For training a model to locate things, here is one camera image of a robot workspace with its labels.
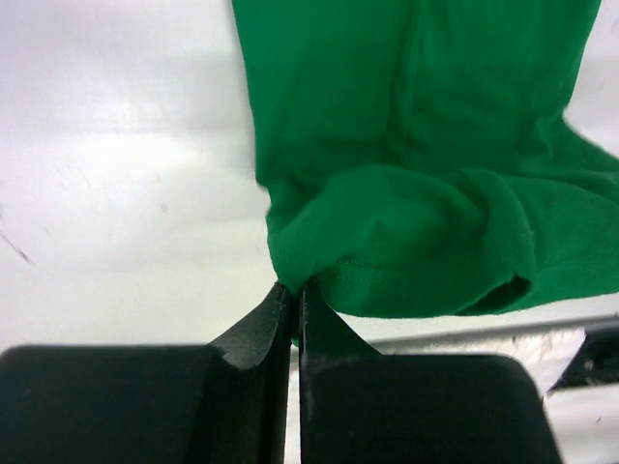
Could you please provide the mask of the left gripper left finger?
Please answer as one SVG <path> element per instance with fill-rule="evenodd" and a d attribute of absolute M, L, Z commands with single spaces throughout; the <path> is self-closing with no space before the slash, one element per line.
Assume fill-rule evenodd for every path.
<path fill-rule="evenodd" d="M 205 345 L 17 346 L 5 463 L 280 463 L 293 300 L 281 286 Z"/>

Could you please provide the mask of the green t shirt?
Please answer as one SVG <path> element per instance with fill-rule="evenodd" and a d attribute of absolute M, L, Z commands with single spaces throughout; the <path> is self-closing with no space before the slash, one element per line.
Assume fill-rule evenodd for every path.
<path fill-rule="evenodd" d="M 618 161 L 571 129 L 597 1 L 236 1 L 279 282 L 380 319 L 618 289 Z"/>

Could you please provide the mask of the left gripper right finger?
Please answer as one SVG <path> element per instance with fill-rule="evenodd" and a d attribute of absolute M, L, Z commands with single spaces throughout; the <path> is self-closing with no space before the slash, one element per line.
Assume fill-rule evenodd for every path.
<path fill-rule="evenodd" d="M 561 461 L 537 388 L 502 355 L 384 355 L 310 284 L 300 300 L 305 463 Z"/>

